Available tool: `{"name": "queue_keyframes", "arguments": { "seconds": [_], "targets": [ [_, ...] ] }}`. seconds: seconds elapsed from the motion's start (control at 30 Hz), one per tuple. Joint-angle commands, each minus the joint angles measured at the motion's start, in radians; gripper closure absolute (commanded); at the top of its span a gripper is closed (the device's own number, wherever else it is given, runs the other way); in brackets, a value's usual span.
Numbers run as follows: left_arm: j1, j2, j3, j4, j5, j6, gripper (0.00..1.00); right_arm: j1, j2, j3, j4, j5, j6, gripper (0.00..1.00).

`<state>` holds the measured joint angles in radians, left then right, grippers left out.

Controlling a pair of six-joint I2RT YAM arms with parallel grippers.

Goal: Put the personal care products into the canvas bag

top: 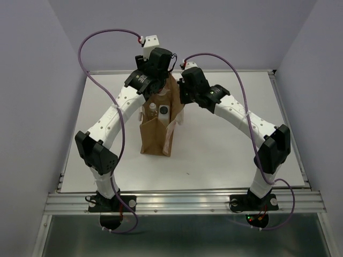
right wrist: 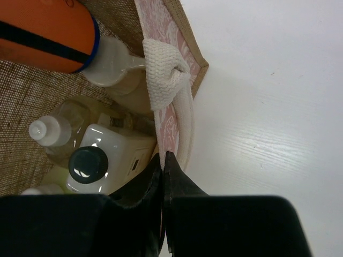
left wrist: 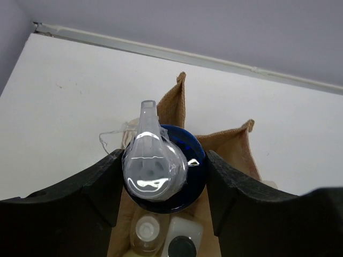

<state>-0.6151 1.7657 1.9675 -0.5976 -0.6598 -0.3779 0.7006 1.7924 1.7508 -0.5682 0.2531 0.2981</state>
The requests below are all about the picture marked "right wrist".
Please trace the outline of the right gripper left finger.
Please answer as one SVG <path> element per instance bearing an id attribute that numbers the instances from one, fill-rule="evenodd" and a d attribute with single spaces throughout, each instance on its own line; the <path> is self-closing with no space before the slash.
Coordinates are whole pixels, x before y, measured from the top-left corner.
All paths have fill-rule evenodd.
<path id="1" fill-rule="evenodd" d="M 111 195 L 1 197 L 1 256 L 158 256 L 160 158 Z"/>

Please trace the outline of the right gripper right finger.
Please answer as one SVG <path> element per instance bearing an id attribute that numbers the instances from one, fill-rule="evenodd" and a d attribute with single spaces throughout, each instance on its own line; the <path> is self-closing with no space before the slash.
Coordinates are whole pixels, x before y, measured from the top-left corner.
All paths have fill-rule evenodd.
<path id="1" fill-rule="evenodd" d="M 272 195 L 211 196 L 166 153 L 163 219 L 173 256 L 311 256 L 297 212 Z"/>

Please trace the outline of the white bottle black cap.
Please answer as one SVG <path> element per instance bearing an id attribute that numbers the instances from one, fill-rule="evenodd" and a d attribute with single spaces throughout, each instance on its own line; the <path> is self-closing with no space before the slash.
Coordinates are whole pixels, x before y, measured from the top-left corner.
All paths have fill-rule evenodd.
<path id="1" fill-rule="evenodd" d="M 76 193 L 110 195 L 146 168 L 155 147 L 155 137 L 91 124 L 69 158 L 66 186 Z"/>

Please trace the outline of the green lotion pump bottle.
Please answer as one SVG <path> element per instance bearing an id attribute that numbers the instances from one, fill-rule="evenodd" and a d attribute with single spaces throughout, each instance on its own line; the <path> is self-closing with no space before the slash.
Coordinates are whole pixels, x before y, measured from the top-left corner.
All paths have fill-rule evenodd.
<path id="1" fill-rule="evenodd" d="M 45 175 L 39 186 L 28 188 L 21 192 L 20 195 L 70 194 L 70 191 L 66 187 L 67 178 L 68 174 L 65 170 L 50 171 Z"/>

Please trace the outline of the amber liquid squeeze bottle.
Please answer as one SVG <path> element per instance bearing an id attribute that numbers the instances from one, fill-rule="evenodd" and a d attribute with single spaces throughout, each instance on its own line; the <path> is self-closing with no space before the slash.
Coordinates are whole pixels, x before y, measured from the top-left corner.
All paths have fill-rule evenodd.
<path id="1" fill-rule="evenodd" d="M 107 107 L 88 96 L 77 95 L 64 100 L 50 114 L 33 121 L 28 132 L 55 165 L 67 168 L 71 154 L 80 146 L 91 124 L 124 129 L 133 127 L 128 112 Z"/>

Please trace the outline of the beige pump bottle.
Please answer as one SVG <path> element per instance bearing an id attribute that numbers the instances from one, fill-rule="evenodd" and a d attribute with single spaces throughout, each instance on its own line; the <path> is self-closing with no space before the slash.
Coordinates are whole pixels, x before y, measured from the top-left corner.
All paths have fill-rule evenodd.
<path id="1" fill-rule="evenodd" d="M 114 86 L 105 88 L 105 91 L 119 105 L 135 113 L 152 113 L 145 70 L 129 71 L 122 80 Z"/>

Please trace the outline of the brown canvas tote bag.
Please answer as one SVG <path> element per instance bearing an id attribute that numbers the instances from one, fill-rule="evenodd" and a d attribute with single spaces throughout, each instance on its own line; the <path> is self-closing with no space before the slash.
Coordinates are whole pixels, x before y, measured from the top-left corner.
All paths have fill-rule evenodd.
<path id="1" fill-rule="evenodd" d="M 179 48 L 191 70 L 196 93 L 208 69 L 179 1 L 86 1 L 104 35 L 117 35 L 136 55 L 143 38 Z M 113 255 L 113 229 L 105 228 L 105 210 L 91 198 L 91 216 L 81 221 L 66 212 L 73 196 L 20 196 L 51 168 L 44 151 L 28 136 L 34 118 L 69 96 L 93 96 L 111 104 L 104 90 L 80 74 L 61 74 L 9 61 L 1 62 L 1 256 Z"/>

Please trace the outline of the orange pump bottle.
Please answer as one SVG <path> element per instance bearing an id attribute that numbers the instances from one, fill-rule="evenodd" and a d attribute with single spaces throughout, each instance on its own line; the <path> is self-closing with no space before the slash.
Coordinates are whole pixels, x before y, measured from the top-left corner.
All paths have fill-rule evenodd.
<path id="1" fill-rule="evenodd" d="M 1 59 L 80 72 L 99 87 L 112 87 L 145 68 L 145 60 L 131 55 L 121 40 L 101 36 L 78 1 L 1 1 Z"/>

